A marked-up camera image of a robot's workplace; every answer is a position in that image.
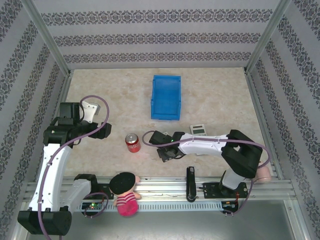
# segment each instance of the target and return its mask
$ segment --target beige marble surface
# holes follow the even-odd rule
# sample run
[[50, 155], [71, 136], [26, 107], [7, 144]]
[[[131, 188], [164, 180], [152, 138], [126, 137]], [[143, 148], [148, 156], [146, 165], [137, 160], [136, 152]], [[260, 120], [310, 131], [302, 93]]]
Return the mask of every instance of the beige marble surface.
[[[154, 75], [181, 76], [180, 121], [151, 120], [150, 99]], [[146, 68], [75, 70], [67, 101], [79, 102], [87, 95], [103, 97], [109, 104], [112, 131], [103, 140], [84, 138], [75, 146], [67, 163], [65, 176], [91, 173], [111, 177], [130, 171], [142, 177], [184, 177], [188, 166], [196, 176], [221, 176], [228, 168], [223, 158], [210, 155], [186, 155], [163, 163], [156, 148], [142, 145], [130, 153], [125, 136], [139, 137], [149, 130], [190, 132], [190, 125], [205, 124], [208, 135], [228, 134], [237, 129], [263, 144], [258, 120], [242, 68]], [[106, 108], [101, 105], [95, 122], [102, 122]]]

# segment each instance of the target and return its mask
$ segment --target red soda can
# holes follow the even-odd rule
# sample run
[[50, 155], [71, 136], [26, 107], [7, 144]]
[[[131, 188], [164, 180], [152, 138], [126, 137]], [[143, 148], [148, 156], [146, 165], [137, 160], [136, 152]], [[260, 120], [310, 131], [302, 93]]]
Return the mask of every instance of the red soda can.
[[129, 133], [125, 137], [125, 143], [131, 153], [139, 152], [139, 150], [141, 148], [139, 138], [134, 133]]

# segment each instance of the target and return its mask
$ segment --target white robotic arm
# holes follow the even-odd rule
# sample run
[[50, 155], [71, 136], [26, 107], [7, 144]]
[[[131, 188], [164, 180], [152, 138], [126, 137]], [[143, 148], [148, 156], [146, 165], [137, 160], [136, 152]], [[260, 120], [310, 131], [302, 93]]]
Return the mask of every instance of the white robotic arm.
[[180, 159], [187, 154], [205, 154], [224, 158], [230, 168], [224, 172], [219, 188], [222, 194], [229, 195], [244, 179], [253, 179], [256, 176], [263, 150], [256, 145], [227, 142], [228, 140], [253, 142], [242, 132], [231, 130], [229, 134], [220, 136], [196, 136], [175, 132], [172, 137], [155, 131], [149, 143], [155, 147], [162, 145], [158, 147], [157, 152], [163, 162]]
[[[43, 161], [36, 190], [27, 211], [20, 211], [18, 222], [31, 234], [43, 234], [38, 220], [39, 206], [41, 206], [42, 220], [49, 235], [64, 236], [71, 226], [72, 214], [81, 201], [92, 193], [100, 192], [97, 178], [93, 174], [79, 174], [61, 200], [60, 191], [65, 172], [65, 167], [74, 142], [62, 148], [54, 160], [49, 163], [54, 153], [65, 143], [79, 136], [91, 133], [98, 128], [93, 122], [94, 115], [99, 112], [100, 106], [95, 103], [82, 101], [63, 102], [60, 104], [59, 117], [56, 117], [51, 125], [43, 133]], [[111, 125], [106, 123], [91, 138], [104, 139], [109, 136]], [[42, 202], [39, 204], [39, 194], [42, 179], [47, 165], [50, 164], [45, 177]]]

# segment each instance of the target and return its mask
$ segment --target plush doll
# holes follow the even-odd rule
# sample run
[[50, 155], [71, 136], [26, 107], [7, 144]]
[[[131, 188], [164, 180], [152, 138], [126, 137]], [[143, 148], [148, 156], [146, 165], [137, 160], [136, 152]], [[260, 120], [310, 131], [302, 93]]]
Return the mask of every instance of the plush doll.
[[140, 199], [141, 195], [134, 192], [138, 182], [140, 182], [140, 178], [131, 172], [121, 172], [111, 179], [110, 191], [117, 196], [113, 205], [116, 206], [121, 216], [129, 217], [138, 211], [136, 199]]

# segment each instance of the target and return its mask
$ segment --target wall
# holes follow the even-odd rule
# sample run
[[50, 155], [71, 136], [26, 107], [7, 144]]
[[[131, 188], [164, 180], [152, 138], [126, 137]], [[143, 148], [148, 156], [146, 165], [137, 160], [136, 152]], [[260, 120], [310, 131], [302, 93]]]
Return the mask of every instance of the wall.
[[293, 0], [251, 72], [311, 239], [320, 239], [320, 1]]
[[34, 0], [69, 68], [244, 67], [279, 0]]
[[0, 240], [42, 158], [65, 76], [19, 0], [0, 0]]

